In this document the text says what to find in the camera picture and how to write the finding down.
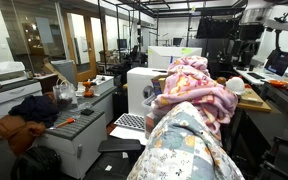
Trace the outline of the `blue floral quilted blanket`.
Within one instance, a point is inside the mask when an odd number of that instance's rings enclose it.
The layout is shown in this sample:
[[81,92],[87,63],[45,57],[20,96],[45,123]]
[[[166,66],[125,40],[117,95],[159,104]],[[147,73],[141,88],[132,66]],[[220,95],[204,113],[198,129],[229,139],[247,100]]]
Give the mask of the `blue floral quilted blanket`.
[[245,180],[197,109],[182,102],[151,132],[127,180]]

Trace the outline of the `pink fleece blanket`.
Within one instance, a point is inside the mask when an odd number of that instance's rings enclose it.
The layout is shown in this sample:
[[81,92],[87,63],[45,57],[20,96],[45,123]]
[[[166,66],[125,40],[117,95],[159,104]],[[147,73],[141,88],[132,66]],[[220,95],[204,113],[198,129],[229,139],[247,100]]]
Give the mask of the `pink fleece blanket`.
[[190,102],[210,131],[219,136],[221,125],[229,124],[234,115],[238,97],[210,77],[207,64],[208,60],[201,56],[174,60],[168,66],[163,93],[152,102],[152,112],[164,116],[177,104]]

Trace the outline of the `white cabinet with grey top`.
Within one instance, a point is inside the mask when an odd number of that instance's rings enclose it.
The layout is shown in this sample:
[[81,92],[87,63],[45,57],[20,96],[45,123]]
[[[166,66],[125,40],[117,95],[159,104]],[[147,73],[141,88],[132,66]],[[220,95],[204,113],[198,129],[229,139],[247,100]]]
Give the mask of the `white cabinet with grey top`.
[[62,111],[55,125],[74,118],[75,122],[56,129],[47,129],[35,140],[37,146],[55,150],[62,159],[60,170],[75,179],[83,179],[99,157],[99,144],[107,139],[106,117],[102,110],[91,115]]

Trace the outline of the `white box under blankets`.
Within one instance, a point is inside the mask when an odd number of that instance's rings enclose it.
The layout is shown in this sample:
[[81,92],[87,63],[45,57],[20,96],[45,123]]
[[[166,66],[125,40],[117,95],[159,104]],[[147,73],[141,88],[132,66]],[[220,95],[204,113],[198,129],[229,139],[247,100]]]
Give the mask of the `white box under blankets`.
[[146,86],[151,86],[151,79],[158,75],[166,75],[164,69],[135,67],[127,72],[127,97],[128,113],[142,116],[144,107],[141,105],[144,100],[143,90]]

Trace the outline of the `white keyboard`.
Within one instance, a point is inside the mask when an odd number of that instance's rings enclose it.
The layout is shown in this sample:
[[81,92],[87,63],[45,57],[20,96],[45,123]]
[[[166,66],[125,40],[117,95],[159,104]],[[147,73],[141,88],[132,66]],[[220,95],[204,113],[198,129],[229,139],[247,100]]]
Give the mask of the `white keyboard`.
[[115,122],[115,125],[131,128],[139,131],[145,130],[144,118],[137,115],[123,113]]

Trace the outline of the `large white box behind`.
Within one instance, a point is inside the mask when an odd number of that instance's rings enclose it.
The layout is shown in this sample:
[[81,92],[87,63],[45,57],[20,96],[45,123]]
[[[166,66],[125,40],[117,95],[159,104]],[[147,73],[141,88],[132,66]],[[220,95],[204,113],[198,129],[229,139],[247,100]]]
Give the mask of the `large white box behind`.
[[194,47],[166,47],[149,46],[148,47],[148,67],[157,69],[167,69],[176,59],[187,56],[200,56],[201,48]]

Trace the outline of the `black office chair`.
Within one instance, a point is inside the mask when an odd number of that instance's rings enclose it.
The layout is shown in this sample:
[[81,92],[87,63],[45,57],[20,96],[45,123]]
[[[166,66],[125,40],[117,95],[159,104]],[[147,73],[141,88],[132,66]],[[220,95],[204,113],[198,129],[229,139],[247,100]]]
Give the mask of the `black office chair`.
[[83,180],[126,180],[143,150],[139,140],[104,140],[98,146],[99,158]]

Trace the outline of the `clear plastic bag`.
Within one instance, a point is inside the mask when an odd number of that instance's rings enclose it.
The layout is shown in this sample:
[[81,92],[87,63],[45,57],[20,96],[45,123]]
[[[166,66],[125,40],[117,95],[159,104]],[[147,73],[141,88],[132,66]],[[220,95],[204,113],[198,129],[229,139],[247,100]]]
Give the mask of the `clear plastic bag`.
[[75,87],[67,80],[62,81],[61,83],[56,82],[56,85],[53,87],[53,93],[55,104],[60,111],[73,109],[77,106]]

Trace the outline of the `wooden door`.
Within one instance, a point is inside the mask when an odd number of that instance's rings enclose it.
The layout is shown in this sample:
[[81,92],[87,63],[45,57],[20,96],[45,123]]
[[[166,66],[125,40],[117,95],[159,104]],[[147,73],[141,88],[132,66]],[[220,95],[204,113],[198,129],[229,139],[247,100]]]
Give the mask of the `wooden door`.
[[91,17],[77,10],[62,10],[69,58],[73,61],[75,79],[85,81],[96,76],[96,57]]

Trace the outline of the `white helmet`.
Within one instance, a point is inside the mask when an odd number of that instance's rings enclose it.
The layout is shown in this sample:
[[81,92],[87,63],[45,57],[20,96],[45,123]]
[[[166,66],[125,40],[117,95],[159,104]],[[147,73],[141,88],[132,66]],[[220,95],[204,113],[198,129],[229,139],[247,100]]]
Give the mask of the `white helmet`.
[[237,95],[245,92],[244,81],[240,77],[232,77],[226,82],[226,87]]

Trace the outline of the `dark navy garment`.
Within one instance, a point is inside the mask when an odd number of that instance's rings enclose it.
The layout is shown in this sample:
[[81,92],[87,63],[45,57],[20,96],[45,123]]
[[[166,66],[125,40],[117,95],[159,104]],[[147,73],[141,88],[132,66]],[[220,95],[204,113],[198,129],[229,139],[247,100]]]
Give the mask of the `dark navy garment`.
[[9,115],[19,115],[25,121],[43,122],[47,128],[54,125],[59,109],[48,96],[27,96],[21,104],[13,106]]

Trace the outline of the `black backpack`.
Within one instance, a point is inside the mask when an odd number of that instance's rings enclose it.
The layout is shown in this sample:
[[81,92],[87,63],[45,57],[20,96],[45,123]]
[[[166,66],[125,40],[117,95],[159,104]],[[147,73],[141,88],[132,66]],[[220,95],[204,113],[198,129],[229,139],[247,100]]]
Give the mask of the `black backpack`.
[[11,180],[58,180],[61,157],[53,149],[32,147],[19,155],[11,170]]

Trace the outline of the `brown jacket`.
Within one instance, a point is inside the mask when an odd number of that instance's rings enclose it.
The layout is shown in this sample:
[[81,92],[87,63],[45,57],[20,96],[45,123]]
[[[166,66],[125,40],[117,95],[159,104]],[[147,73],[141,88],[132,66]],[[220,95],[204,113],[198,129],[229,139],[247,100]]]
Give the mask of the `brown jacket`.
[[6,115],[0,119],[0,136],[8,141],[16,156],[29,149],[45,129],[43,122],[25,121],[21,116]]

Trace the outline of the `laptop computer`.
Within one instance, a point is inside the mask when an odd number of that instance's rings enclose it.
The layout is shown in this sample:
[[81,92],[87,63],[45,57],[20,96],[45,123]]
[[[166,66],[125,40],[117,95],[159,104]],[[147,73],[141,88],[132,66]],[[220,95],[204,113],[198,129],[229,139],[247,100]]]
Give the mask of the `laptop computer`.
[[288,53],[273,50],[267,58],[264,68],[279,76],[283,76],[288,67]]

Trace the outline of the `white printer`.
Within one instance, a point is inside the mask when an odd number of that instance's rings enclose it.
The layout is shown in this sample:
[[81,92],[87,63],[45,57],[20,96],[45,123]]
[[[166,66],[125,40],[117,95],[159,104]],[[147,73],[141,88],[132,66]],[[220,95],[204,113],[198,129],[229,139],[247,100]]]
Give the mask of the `white printer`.
[[0,62],[0,87],[26,79],[25,66],[22,62]]

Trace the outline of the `orange cordless drill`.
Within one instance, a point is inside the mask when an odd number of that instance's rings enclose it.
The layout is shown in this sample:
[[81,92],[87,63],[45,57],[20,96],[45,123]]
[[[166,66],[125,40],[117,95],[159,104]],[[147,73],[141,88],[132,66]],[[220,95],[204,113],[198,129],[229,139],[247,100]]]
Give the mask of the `orange cordless drill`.
[[90,90],[90,88],[93,85],[96,85],[96,83],[93,83],[93,82],[82,82],[82,85],[85,87],[84,97],[93,97],[94,93]]

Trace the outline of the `orange handled tool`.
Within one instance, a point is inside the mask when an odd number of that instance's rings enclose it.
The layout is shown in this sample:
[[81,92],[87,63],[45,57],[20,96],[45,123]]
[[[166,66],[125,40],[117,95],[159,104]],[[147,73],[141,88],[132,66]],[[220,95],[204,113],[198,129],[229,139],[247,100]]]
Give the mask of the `orange handled tool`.
[[75,118],[68,118],[65,122],[62,122],[62,123],[60,123],[58,125],[55,125],[55,126],[51,127],[50,129],[57,129],[57,128],[63,127],[65,125],[67,125],[67,124],[71,124],[71,123],[73,123],[75,121],[76,121]]

